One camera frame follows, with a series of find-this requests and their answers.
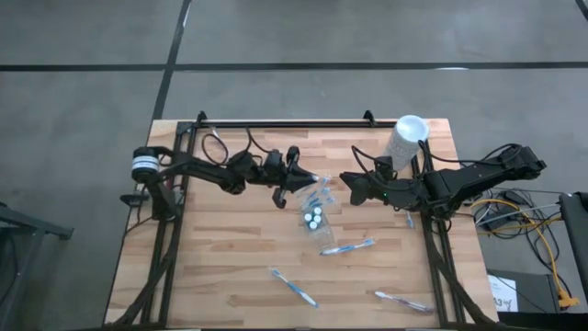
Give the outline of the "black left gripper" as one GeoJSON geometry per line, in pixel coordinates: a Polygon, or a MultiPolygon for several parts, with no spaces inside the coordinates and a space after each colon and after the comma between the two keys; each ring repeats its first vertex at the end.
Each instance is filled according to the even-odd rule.
{"type": "Polygon", "coordinates": [[[285,195],[287,190],[290,192],[296,192],[302,188],[308,187],[317,182],[318,176],[312,172],[305,170],[298,165],[293,165],[295,161],[300,157],[300,149],[298,146],[292,145],[289,147],[286,153],[286,160],[283,160],[283,167],[281,173],[278,176],[270,176],[264,170],[264,161],[258,167],[258,180],[262,185],[266,185],[269,188],[275,187],[272,195],[272,201],[278,208],[284,208],[287,204],[285,195]]]}

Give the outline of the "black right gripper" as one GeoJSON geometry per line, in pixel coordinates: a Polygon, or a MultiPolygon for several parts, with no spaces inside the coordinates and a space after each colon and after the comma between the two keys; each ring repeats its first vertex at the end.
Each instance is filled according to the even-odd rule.
{"type": "Polygon", "coordinates": [[[365,174],[341,173],[339,177],[351,189],[350,203],[354,206],[362,205],[367,200],[379,200],[384,205],[391,205],[396,209],[407,208],[407,200],[368,180],[365,174]]]}

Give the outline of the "clear acrylic organizer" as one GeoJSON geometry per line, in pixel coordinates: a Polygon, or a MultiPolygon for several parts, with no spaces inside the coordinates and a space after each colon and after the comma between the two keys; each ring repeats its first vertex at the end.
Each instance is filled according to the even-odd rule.
{"type": "Polygon", "coordinates": [[[317,248],[320,251],[323,251],[327,248],[332,248],[334,246],[334,235],[333,235],[331,225],[329,224],[329,221],[328,221],[327,213],[333,209],[335,204],[324,206],[323,203],[318,202],[318,203],[314,204],[311,208],[308,208],[308,209],[303,209],[302,205],[303,205],[304,200],[306,200],[306,198],[313,191],[315,191],[315,190],[318,191],[321,188],[325,188],[325,187],[329,188],[331,190],[331,195],[334,197],[332,189],[329,187],[331,182],[332,182],[332,180],[326,186],[322,186],[322,185],[318,185],[317,183],[314,183],[312,185],[309,185],[308,187],[302,188],[301,190],[299,190],[295,193],[295,197],[297,198],[298,203],[299,203],[301,226],[303,227],[306,234],[309,236],[309,238],[312,240],[312,242],[317,246],[317,248]],[[320,223],[318,223],[317,229],[311,230],[309,227],[310,222],[306,222],[304,220],[304,214],[310,213],[312,215],[312,222],[314,222],[313,217],[315,215],[317,215],[317,214],[313,213],[313,209],[315,207],[320,207],[322,209],[322,213],[320,214],[320,216],[322,217],[322,221],[320,223]]]}

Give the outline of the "white wrapped cup stack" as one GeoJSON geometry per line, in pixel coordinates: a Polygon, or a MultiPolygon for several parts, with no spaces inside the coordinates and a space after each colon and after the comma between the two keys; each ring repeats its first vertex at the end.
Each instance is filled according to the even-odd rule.
{"type": "Polygon", "coordinates": [[[392,158],[393,169],[403,170],[417,155],[419,142],[425,142],[430,133],[427,122],[415,115],[405,115],[398,119],[384,151],[392,158]]]}

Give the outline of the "black power brick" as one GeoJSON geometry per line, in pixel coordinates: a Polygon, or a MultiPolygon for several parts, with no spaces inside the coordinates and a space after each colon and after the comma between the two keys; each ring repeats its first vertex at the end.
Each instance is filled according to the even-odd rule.
{"type": "Polygon", "coordinates": [[[512,190],[506,190],[500,193],[504,200],[510,201],[517,205],[527,205],[528,201],[524,196],[519,195],[518,193],[512,190]]]}

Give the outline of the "white paper sheet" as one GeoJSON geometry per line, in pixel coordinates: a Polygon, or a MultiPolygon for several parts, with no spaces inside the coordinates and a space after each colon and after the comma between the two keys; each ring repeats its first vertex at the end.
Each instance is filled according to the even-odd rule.
{"type": "Polygon", "coordinates": [[[493,275],[488,276],[496,310],[503,313],[518,312],[516,282],[493,275]]]}

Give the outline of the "black floor box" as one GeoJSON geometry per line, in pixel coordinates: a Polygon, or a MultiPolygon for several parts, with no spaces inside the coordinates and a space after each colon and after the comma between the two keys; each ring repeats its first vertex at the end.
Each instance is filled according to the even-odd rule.
{"type": "Polygon", "coordinates": [[[572,330],[577,325],[577,316],[560,310],[555,281],[549,274],[490,268],[487,269],[487,274],[516,282],[518,312],[503,313],[496,310],[503,324],[558,331],[572,330]]]}

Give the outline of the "black case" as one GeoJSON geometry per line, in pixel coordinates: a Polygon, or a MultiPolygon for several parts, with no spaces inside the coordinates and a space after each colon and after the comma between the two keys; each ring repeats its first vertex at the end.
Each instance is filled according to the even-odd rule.
{"type": "Polygon", "coordinates": [[[559,205],[582,288],[588,296],[588,192],[560,194],[559,205]]]}

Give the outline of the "grey metal stand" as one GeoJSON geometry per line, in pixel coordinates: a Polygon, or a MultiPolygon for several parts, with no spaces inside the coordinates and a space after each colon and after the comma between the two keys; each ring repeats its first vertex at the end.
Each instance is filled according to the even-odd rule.
{"type": "Polygon", "coordinates": [[[47,234],[53,234],[60,240],[69,240],[72,237],[74,229],[73,227],[60,226],[28,216],[20,211],[10,209],[4,203],[0,203],[0,222],[12,225],[12,231],[20,230],[24,234],[31,236],[28,251],[24,256],[18,259],[17,253],[15,253],[17,267],[15,268],[16,274],[13,278],[14,281],[7,289],[6,295],[0,300],[0,308],[3,305],[6,307],[0,315],[0,331],[8,331],[8,328],[15,319],[17,308],[22,303],[28,274],[36,255],[40,251],[44,237],[47,234]]]}

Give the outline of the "black metal table frame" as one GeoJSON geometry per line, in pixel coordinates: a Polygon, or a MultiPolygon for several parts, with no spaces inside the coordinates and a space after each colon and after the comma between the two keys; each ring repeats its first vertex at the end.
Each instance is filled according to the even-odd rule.
{"type": "Polygon", "coordinates": [[[435,299],[420,221],[409,228],[406,217],[378,201],[359,207],[349,202],[340,180],[357,168],[352,148],[378,154],[391,132],[388,120],[158,120],[148,142],[192,147],[197,157],[221,157],[242,150],[300,149],[300,165],[332,177],[336,203],[327,213],[334,241],[371,247],[323,257],[300,223],[299,203],[288,196],[275,206],[269,188],[250,186],[238,196],[216,185],[187,178],[176,188],[186,201],[180,224],[146,220],[133,224],[124,238],[105,324],[122,329],[122,315],[139,296],[153,265],[171,242],[179,247],[170,271],[155,287],[153,299],[134,321],[135,328],[391,328],[436,327],[435,314],[420,314],[375,291],[433,306],[455,319],[452,297],[435,299]],[[209,138],[216,127],[220,148],[209,138]],[[308,293],[315,309],[270,273],[276,268],[308,293]]]}

